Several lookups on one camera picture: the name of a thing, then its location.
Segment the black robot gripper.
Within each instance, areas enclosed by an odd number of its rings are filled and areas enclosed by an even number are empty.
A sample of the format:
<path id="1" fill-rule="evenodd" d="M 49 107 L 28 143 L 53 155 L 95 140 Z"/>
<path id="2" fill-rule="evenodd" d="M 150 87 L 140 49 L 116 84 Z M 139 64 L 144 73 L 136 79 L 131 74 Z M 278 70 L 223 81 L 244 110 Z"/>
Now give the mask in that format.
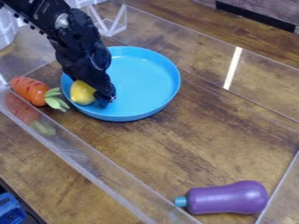
<path id="1" fill-rule="evenodd" d="M 81 81 L 96 89 L 93 96 L 97 105 L 104 108 L 116 99 L 116 88 L 107 74 L 112 61 L 109 50 L 100 40 L 81 56 L 60 44 L 55 45 L 55 50 L 63 72 L 73 82 Z"/>

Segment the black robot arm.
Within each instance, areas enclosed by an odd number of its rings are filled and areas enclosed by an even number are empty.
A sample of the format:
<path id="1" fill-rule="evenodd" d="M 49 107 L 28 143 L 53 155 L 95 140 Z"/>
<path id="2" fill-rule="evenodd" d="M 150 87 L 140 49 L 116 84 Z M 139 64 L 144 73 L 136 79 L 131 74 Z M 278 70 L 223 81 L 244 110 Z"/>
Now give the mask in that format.
<path id="1" fill-rule="evenodd" d="M 89 15 L 64 0 L 0 0 L 3 7 L 47 35 L 63 72 L 96 89 L 93 96 L 104 108 L 116 99 L 107 73 L 112 56 Z"/>

